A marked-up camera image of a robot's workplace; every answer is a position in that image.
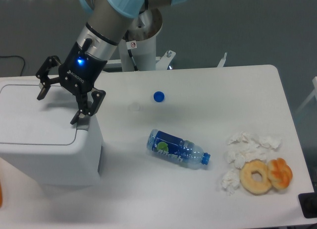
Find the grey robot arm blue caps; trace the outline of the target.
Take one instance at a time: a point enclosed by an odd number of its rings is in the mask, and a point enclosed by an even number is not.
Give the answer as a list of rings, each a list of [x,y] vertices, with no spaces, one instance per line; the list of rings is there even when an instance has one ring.
[[[42,100],[59,83],[76,98],[78,111],[71,124],[98,112],[106,92],[94,87],[120,41],[140,12],[187,0],[81,0],[92,11],[65,62],[49,56],[36,73]]]

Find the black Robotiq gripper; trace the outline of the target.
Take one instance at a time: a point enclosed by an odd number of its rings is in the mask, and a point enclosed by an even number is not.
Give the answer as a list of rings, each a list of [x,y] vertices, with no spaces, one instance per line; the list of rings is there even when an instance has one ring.
[[[77,123],[81,117],[96,114],[106,96],[104,90],[93,88],[107,61],[87,53],[92,43],[91,38],[86,39],[82,47],[75,43],[63,64],[58,56],[47,57],[36,73],[41,86],[37,100],[44,99],[50,87],[57,83],[75,96],[78,111],[71,120],[71,125]],[[53,67],[59,67],[59,77],[49,78],[49,71]]]

